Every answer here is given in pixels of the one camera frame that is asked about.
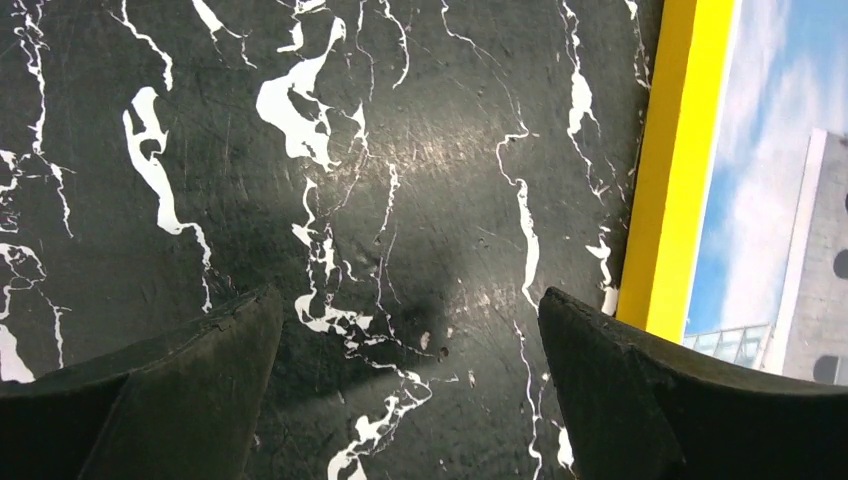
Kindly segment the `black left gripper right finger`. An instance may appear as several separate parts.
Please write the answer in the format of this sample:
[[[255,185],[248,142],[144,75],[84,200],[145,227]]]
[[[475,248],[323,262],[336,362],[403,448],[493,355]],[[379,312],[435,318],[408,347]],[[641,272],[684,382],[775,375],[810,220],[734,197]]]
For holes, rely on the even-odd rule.
[[[581,479],[843,479],[847,391],[730,364],[557,288],[539,331]]]

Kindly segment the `yellow wooden picture frame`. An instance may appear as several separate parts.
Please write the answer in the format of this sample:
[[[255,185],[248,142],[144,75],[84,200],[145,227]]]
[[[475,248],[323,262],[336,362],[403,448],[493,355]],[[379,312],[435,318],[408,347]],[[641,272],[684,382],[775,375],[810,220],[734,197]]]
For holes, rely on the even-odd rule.
[[[663,5],[616,317],[684,334],[739,1]]]

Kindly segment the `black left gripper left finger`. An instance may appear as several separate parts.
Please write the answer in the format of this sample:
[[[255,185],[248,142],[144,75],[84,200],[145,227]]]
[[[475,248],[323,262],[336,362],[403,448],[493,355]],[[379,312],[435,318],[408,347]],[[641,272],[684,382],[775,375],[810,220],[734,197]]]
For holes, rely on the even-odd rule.
[[[238,479],[285,320],[265,286],[162,335],[1,386],[5,479]]]

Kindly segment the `building photo print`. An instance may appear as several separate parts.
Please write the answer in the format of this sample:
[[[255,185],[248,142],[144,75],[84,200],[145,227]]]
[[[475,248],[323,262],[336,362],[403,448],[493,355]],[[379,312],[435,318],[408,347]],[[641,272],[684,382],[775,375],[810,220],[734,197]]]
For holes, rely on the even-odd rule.
[[[843,385],[847,5],[737,10],[683,343]]]

